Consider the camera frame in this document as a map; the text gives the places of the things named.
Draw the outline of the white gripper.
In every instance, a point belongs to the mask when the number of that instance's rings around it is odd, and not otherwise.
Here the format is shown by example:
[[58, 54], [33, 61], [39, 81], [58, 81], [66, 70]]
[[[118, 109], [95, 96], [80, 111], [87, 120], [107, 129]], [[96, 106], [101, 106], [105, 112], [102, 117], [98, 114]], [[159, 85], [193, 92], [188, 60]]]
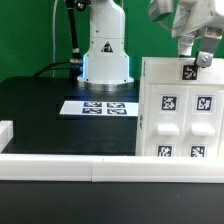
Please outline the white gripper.
[[178, 0], [172, 36], [178, 39], [178, 54], [190, 56], [194, 38], [202, 31], [202, 43], [195, 63], [206, 68], [212, 64], [224, 31], [224, 0]]

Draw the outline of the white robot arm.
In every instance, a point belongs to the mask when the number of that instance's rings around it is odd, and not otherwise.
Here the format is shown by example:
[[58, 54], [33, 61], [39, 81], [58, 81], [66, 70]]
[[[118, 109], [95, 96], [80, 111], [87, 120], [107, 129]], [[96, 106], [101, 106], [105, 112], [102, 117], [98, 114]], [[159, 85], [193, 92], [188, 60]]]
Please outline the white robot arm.
[[[178, 40], [178, 54], [189, 56], [194, 40], [202, 46], [195, 65], [209, 67], [224, 35], [224, 0], [151, 0], [148, 13], [153, 22], [174, 14], [172, 36]], [[129, 57], [124, 50], [125, 13], [114, 0], [93, 0], [90, 4], [90, 46], [83, 58], [78, 84], [115, 91], [130, 86]]]

